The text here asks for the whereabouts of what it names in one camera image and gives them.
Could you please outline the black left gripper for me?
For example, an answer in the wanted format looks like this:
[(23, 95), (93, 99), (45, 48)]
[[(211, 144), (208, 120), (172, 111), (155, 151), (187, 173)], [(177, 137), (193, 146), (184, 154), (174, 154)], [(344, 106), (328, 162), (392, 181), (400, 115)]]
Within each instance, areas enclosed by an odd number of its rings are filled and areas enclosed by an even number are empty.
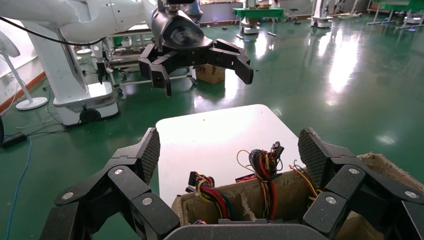
[(154, 88), (172, 96), (169, 73), (178, 67), (207, 63), (230, 69), (246, 84), (253, 82), (254, 70), (245, 50), (223, 39), (213, 42), (183, 11), (156, 9), (152, 14), (152, 33), (158, 44), (148, 44), (138, 58), (139, 72)]

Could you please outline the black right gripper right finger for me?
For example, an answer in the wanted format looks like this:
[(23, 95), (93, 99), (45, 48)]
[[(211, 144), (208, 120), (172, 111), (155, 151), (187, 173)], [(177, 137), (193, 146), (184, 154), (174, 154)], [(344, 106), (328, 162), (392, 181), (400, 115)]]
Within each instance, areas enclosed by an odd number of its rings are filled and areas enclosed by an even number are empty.
[(424, 237), (424, 196), (367, 167), (348, 148), (323, 141), (311, 128), (300, 131), (298, 151), (320, 190), (303, 216), (304, 225), (332, 240), (350, 212), (364, 217), (387, 240)]

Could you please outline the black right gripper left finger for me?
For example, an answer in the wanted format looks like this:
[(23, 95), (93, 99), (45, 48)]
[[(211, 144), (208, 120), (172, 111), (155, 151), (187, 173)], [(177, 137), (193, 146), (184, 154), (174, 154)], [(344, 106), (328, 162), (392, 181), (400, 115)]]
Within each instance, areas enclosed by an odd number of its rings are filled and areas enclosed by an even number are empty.
[(40, 238), (91, 240), (120, 214), (140, 239), (165, 239), (181, 222), (149, 186), (160, 150), (154, 127), (139, 143), (117, 149), (100, 171), (57, 195)]

